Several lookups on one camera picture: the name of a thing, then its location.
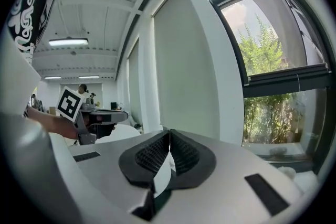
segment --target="tree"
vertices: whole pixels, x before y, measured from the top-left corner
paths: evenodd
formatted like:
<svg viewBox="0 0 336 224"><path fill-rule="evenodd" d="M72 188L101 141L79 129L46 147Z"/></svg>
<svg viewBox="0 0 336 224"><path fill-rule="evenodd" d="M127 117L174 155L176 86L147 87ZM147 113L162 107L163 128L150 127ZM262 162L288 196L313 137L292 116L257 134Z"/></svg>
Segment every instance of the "tree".
<svg viewBox="0 0 336 224"><path fill-rule="evenodd" d="M239 44L248 76L281 70L288 65L282 59L281 42L273 28L267 27L256 15L260 34L258 42L245 24L247 36L241 32ZM286 143L291 129L293 109L290 101L294 93L245 98L244 141L250 143Z"/></svg>

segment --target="ceiling light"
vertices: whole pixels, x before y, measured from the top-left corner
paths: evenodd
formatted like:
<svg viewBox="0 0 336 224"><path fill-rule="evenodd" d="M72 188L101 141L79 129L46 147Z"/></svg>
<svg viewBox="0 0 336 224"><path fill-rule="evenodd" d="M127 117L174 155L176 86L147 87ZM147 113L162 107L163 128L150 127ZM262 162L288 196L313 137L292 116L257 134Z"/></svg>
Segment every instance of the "ceiling light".
<svg viewBox="0 0 336 224"><path fill-rule="evenodd" d="M79 76L80 79L99 79L100 76Z"/></svg>
<svg viewBox="0 0 336 224"><path fill-rule="evenodd" d="M53 39L49 41L51 46L87 46L87 38L65 38L65 39Z"/></svg>
<svg viewBox="0 0 336 224"><path fill-rule="evenodd" d="M56 76L56 77L45 77L45 79L61 79L62 77Z"/></svg>

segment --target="black slot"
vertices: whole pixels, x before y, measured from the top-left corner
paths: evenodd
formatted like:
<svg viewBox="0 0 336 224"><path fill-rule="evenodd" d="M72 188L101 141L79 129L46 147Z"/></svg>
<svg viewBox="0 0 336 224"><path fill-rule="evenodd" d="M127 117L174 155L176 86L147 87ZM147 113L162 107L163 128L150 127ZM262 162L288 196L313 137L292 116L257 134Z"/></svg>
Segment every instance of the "black slot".
<svg viewBox="0 0 336 224"><path fill-rule="evenodd" d="M289 204L259 174L246 176L245 180L272 216L275 216L289 206Z"/></svg>
<svg viewBox="0 0 336 224"><path fill-rule="evenodd" d="M100 156L100 154L97 151L94 151L94 152L77 155L77 156L74 156L73 158L75 159L77 163L77 162L86 161L87 159L92 159L98 156Z"/></svg>

